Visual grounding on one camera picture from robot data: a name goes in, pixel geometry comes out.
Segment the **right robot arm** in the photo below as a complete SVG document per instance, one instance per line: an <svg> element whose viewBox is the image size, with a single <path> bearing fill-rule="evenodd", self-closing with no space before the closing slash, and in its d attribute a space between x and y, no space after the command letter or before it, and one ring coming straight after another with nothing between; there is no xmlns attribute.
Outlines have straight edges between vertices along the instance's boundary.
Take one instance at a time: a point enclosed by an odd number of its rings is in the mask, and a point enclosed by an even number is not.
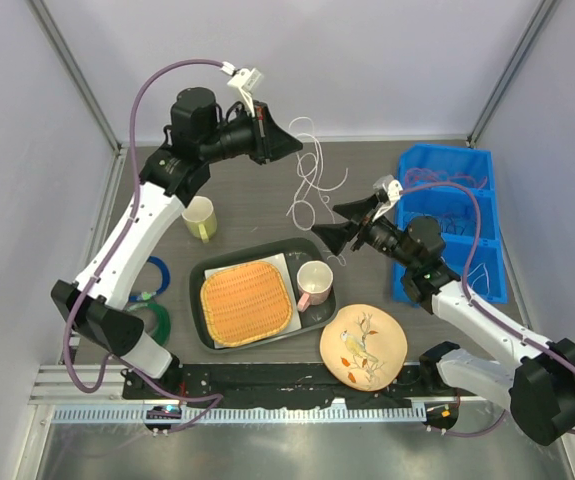
<svg viewBox="0 0 575 480"><path fill-rule="evenodd" d="M364 245L402 265L407 297L429 314L464 332L490 354L484 360L445 341L421 360L418 380L432 395L448 388L473 393L510 415L535 443L548 446L575 435L575 343L554 342L513 321L477 295L466 273L443 259L445 242L431 216L399 228L380 216L382 194L335 207L340 224L316 224L312 231L329 250Z"/></svg>

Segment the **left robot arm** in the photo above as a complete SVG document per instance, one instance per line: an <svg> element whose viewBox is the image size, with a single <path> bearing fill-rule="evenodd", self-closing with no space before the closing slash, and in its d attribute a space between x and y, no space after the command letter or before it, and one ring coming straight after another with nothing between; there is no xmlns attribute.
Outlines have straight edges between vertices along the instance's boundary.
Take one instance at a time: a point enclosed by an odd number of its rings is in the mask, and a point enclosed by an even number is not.
<svg viewBox="0 0 575 480"><path fill-rule="evenodd" d="M127 210L91 263L51 298L73 330L146 375L157 398L180 385L179 361L158 345L142 320L124 312L138 273L166 230L210 178L213 163L246 156L259 165L302 149L279 127L267 104L235 103L228 119L204 87L181 91L171 107L164 143L147 159Z"/></svg>

